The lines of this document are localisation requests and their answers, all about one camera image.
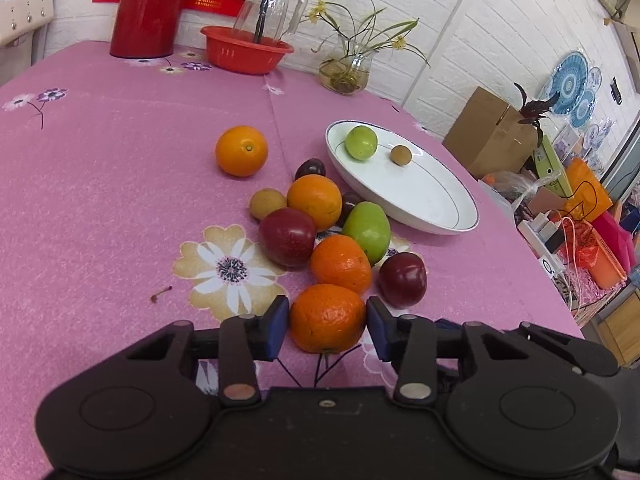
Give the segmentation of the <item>red apple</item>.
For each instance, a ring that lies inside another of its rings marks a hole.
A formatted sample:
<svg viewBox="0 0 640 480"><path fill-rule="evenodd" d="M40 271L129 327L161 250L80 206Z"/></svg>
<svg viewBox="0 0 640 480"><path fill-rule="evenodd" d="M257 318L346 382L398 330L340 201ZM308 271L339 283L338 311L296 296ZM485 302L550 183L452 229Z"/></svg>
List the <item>red apple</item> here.
<svg viewBox="0 0 640 480"><path fill-rule="evenodd" d="M394 308L418 304L427 290L427 270L422 258L412 252L398 252L378 270L378 287Z"/></svg>
<svg viewBox="0 0 640 480"><path fill-rule="evenodd" d="M304 266L314 251L316 225L306 212L282 208L259 223L258 243L264 255L279 266Z"/></svg>

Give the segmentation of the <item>bumpy tangerine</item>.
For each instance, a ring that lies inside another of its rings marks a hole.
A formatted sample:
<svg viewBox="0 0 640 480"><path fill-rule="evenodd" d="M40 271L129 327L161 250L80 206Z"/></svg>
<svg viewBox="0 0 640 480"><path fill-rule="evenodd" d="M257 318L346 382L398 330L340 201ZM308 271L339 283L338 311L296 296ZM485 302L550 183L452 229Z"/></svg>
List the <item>bumpy tangerine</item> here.
<svg viewBox="0 0 640 480"><path fill-rule="evenodd" d="M372 284L372 266L356 240L333 234L320 242L309 260L318 283L341 286L364 294Z"/></svg>
<svg viewBox="0 0 640 480"><path fill-rule="evenodd" d="M352 348L366 325L366 305L345 287L315 284L293 302L290 335L308 353L341 353Z"/></svg>

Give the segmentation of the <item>green apple pear-shaped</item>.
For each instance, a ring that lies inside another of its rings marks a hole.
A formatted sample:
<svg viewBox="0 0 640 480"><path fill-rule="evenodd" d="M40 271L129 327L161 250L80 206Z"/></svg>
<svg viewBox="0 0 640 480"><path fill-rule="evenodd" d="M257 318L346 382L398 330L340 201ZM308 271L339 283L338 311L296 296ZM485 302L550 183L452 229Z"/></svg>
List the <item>green apple pear-shaped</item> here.
<svg viewBox="0 0 640 480"><path fill-rule="evenodd" d="M348 215L342 233L351 237L375 266L390 246L390 222L378 204L361 202Z"/></svg>

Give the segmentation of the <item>smooth orange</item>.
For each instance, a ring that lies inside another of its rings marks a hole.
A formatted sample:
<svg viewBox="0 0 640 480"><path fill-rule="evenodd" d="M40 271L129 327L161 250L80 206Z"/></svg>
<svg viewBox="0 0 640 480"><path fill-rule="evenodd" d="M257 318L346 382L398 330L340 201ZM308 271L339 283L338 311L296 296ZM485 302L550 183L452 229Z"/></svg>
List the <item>smooth orange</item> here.
<svg viewBox="0 0 640 480"><path fill-rule="evenodd" d="M314 219L316 230L332 228L342 213L342 194L329 178L308 174L295 180L286 194L288 206L306 212Z"/></svg>
<svg viewBox="0 0 640 480"><path fill-rule="evenodd" d="M214 155L218 167L232 177L247 178L257 174L269 154L265 137L250 126L236 126L218 139Z"/></svg>

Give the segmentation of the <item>dark purple plum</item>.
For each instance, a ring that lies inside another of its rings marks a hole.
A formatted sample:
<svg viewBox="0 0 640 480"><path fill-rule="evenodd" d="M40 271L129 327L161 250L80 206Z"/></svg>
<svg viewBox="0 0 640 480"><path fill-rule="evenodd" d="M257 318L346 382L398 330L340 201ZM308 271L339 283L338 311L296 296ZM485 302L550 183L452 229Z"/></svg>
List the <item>dark purple plum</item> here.
<svg viewBox="0 0 640 480"><path fill-rule="evenodd" d="M344 226L352 210L362 201L362 198L354 192L346 192L342 195L342 211L336 224Z"/></svg>
<svg viewBox="0 0 640 480"><path fill-rule="evenodd" d="M321 159L311 158L305 160L296 170L295 180L298 180L306 176L321 176L326 175L326 165Z"/></svg>

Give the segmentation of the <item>brown kiwi fruit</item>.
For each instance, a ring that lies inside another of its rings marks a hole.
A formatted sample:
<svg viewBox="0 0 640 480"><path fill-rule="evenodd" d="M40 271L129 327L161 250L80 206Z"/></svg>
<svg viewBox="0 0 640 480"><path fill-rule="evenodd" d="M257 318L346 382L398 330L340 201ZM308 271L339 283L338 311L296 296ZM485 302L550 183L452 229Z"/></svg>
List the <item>brown kiwi fruit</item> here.
<svg viewBox="0 0 640 480"><path fill-rule="evenodd" d="M397 166L405 167L412 161L412 151L405 145L396 145L390 150L390 160Z"/></svg>

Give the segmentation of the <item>round green apple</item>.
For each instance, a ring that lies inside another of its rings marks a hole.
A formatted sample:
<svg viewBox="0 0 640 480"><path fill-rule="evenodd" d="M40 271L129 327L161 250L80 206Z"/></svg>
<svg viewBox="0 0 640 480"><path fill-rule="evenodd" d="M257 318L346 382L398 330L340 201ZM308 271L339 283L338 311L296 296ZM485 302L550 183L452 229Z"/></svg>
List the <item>round green apple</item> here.
<svg viewBox="0 0 640 480"><path fill-rule="evenodd" d="M378 149L378 136L368 126L356 126L347 133L345 148L353 159L363 162L370 159Z"/></svg>

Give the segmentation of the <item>small brown stem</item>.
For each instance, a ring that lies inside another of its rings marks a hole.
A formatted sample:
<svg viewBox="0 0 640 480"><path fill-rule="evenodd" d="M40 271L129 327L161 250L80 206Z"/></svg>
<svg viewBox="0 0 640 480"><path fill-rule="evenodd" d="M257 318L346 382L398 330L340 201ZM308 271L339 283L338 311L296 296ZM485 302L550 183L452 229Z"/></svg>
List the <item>small brown stem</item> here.
<svg viewBox="0 0 640 480"><path fill-rule="evenodd" d="M172 286L169 285L162 288L158 292L154 292L154 294L150 297L150 301L152 302L152 304L157 304L158 298L160 298L160 296L162 296L163 294L166 294L166 292L170 292L171 290Z"/></svg>

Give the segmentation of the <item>white oval plate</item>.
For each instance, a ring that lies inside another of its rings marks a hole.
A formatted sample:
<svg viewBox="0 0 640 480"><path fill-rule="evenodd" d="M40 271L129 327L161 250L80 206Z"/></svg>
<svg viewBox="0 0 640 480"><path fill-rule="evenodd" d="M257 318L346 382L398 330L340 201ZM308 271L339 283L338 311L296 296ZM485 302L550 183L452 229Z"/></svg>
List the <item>white oval plate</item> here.
<svg viewBox="0 0 640 480"><path fill-rule="evenodd" d="M347 185L392 219L418 231L439 235L471 232L480 224L477 204L462 181L423 148L388 129L371 124L378 149L368 160L353 159L345 138L356 120L339 120L326 128L326 149ZM390 150L405 145L412 161L405 167L390 160Z"/></svg>

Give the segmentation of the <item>cardboard box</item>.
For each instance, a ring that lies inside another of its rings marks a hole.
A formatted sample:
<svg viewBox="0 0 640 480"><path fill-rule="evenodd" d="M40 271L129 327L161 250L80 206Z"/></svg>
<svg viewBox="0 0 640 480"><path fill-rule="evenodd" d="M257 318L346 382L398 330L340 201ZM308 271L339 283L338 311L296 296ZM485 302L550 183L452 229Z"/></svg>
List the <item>cardboard box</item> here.
<svg viewBox="0 0 640 480"><path fill-rule="evenodd" d="M538 146L537 130L522 119L511 104L477 87L442 145L474 178L517 174Z"/></svg>

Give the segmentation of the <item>dark red leaf plant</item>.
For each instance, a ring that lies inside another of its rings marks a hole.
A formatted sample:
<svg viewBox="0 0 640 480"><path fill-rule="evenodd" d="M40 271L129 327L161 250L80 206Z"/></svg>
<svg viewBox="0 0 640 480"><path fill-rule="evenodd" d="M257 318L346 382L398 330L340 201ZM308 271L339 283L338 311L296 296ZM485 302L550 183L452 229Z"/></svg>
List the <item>dark red leaf plant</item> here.
<svg viewBox="0 0 640 480"><path fill-rule="evenodd" d="M518 89L522 98L522 106L518 111L521 115L521 119L518 121L522 125L530 125L536 129L537 133L537 146L541 146L542 139L544 138L544 132L541 129L540 121L544 118L544 114L548 113L552 107L559 101L560 92L557 91L550 96L548 100L533 100L529 101L525 89L514 82L515 88Z"/></svg>

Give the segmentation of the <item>blue decorative plates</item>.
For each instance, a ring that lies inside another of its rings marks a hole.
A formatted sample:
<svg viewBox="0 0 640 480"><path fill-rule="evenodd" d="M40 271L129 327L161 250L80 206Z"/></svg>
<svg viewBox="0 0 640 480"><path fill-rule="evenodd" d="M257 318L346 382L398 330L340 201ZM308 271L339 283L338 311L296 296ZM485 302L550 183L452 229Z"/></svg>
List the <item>blue decorative plates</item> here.
<svg viewBox="0 0 640 480"><path fill-rule="evenodd" d="M601 110L603 81L600 67L590 64L581 50L574 50L555 66L538 92L542 100L558 96L550 113L563 118L578 134L582 140L580 151L585 154L597 151L615 125L615 120Z"/></svg>

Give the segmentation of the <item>glass vase with orchid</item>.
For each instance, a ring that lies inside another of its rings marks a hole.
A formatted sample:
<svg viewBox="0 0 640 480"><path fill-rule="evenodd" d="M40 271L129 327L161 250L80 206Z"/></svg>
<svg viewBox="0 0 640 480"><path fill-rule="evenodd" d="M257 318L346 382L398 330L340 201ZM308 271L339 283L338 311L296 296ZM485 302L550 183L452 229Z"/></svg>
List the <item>glass vase with orchid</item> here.
<svg viewBox="0 0 640 480"><path fill-rule="evenodd" d="M326 44L333 44L318 65L318 76L324 88L341 96L354 96L367 88L373 60L382 52L407 52L422 65L430 64L424 50L410 40L420 25L418 18L392 22L386 18L385 6L367 2L369 9L359 15L347 3L316 0L303 18L305 23L329 29L329 35L311 51L319 54Z"/></svg>

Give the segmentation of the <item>red thermos jug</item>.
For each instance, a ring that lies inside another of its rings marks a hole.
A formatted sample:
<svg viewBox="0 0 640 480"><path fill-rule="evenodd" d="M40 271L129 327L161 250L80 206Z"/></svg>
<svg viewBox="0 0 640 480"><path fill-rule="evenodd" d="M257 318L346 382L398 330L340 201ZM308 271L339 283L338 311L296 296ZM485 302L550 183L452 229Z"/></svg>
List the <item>red thermos jug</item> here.
<svg viewBox="0 0 640 480"><path fill-rule="evenodd" d="M172 55L181 12L181 0L120 0L110 55L115 58Z"/></svg>

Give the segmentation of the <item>clear glass pitcher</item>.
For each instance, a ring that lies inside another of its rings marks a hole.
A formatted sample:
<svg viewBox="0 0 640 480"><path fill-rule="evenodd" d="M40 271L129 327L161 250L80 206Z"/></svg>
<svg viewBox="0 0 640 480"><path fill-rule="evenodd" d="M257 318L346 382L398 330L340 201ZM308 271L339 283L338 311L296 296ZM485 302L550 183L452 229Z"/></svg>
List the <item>clear glass pitcher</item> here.
<svg viewBox="0 0 640 480"><path fill-rule="evenodd" d="M245 0L232 36L254 44L276 44L295 34L308 0Z"/></svg>

